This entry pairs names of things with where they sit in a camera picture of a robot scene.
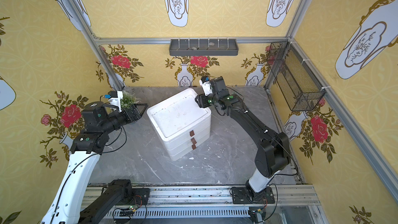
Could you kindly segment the white plastic drawer cabinet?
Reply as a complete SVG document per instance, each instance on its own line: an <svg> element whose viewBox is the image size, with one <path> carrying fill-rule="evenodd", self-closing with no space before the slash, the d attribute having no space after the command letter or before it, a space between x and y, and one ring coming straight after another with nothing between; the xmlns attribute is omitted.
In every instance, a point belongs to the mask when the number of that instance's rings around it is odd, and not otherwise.
<svg viewBox="0 0 398 224"><path fill-rule="evenodd" d="M210 138L211 110L195 102L188 88L147 109L147 115L172 161L197 149Z"/></svg>

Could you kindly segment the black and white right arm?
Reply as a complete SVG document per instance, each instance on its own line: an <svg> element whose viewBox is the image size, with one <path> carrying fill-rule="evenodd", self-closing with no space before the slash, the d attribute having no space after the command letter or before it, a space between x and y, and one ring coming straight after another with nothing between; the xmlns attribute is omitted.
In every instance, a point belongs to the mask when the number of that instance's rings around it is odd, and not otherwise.
<svg viewBox="0 0 398 224"><path fill-rule="evenodd" d="M236 94L216 99L213 94L200 94L195 102L200 108L214 106L215 109L235 120L252 138L258 148L256 170L247 182L247 188L254 194L262 192L286 166L291 163L289 138L283 132L276 132L252 113L242 98Z"/></svg>

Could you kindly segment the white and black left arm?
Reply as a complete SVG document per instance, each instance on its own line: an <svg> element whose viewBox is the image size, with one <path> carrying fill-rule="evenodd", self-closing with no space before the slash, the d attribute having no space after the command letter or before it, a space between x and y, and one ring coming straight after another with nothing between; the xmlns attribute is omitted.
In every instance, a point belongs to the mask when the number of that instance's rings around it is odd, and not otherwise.
<svg viewBox="0 0 398 224"><path fill-rule="evenodd" d="M114 108L111 113L107 108ZM129 179L115 179L94 202L81 209L93 169L109 141L109 134L140 120L147 104L131 104L119 109L101 101L85 106L82 112L85 127L76 136L70 149L67 170L43 224L98 224L119 202L129 203L134 191Z"/></svg>

